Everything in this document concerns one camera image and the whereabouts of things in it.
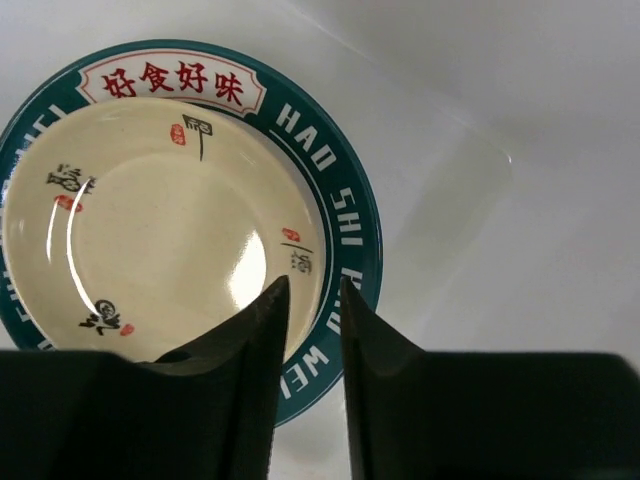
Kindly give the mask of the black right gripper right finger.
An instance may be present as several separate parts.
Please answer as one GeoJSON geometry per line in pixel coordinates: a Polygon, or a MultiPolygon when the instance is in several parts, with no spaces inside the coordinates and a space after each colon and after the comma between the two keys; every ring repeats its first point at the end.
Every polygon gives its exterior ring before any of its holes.
{"type": "Polygon", "coordinates": [[[341,282],[355,479],[635,479],[639,373],[595,352],[426,351],[341,282]]]}

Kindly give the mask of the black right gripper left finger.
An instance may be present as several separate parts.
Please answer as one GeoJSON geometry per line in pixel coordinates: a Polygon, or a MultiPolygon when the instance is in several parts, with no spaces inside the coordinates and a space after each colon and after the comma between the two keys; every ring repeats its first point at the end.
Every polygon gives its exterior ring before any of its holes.
{"type": "Polygon", "coordinates": [[[1,355],[5,479],[264,479],[290,283],[153,362],[101,351],[1,355]]]}

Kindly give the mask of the beige plate with calligraphy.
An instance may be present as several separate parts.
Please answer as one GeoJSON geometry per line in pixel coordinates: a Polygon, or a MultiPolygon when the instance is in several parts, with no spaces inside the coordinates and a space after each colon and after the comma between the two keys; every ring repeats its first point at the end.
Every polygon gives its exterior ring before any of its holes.
{"type": "Polygon", "coordinates": [[[285,353],[319,312],[327,243],[311,187],[262,133],[170,100],[114,100],[51,125],[9,171],[7,326],[26,347],[154,361],[278,277],[285,353]]]}

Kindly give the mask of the white plate teal lettered rim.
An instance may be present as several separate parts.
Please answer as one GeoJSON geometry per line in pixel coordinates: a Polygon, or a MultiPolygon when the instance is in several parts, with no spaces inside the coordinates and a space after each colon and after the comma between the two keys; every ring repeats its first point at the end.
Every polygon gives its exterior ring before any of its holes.
{"type": "Polygon", "coordinates": [[[276,422],[284,425],[316,405],[342,376],[341,278],[352,280],[368,306],[379,302],[383,236],[366,171],[331,116],[285,75],[219,45],[152,39],[82,57],[41,84],[2,132],[2,180],[59,119],[100,101],[135,97],[175,98],[239,120],[272,140],[312,191],[329,270],[310,336],[283,367],[276,422]]]}

